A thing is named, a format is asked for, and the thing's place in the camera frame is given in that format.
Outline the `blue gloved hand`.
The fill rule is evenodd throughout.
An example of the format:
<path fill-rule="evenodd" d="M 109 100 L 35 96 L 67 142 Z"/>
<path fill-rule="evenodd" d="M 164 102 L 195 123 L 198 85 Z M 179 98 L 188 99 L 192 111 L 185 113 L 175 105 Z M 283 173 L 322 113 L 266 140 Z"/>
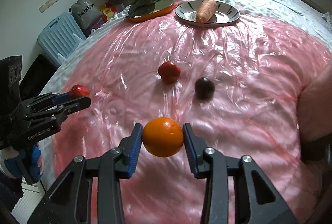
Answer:
<path fill-rule="evenodd" d="M 8 178 L 24 178 L 29 185 L 37 183 L 44 171 L 39 144 L 16 151 L 11 146 L 1 150 L 1 172 Z"/>

